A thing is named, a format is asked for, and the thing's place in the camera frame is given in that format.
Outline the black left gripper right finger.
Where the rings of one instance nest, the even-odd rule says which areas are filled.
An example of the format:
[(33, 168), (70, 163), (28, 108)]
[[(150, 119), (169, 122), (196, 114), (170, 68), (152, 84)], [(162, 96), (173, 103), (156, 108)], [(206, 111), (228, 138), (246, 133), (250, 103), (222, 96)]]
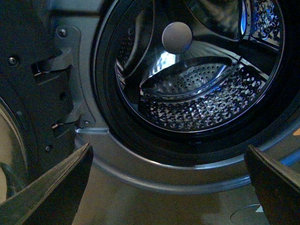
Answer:
[(271, 225), (300, 223), (300, 174), (249, 145), (244, 161), (257, 198)]

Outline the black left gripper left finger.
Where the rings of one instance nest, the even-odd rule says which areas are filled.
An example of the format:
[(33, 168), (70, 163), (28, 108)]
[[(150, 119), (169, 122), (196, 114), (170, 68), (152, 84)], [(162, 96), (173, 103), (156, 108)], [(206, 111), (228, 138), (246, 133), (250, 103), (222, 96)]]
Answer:
[(2, 225), (71, 225), (93, 161), (87, 143), (0, 205)]

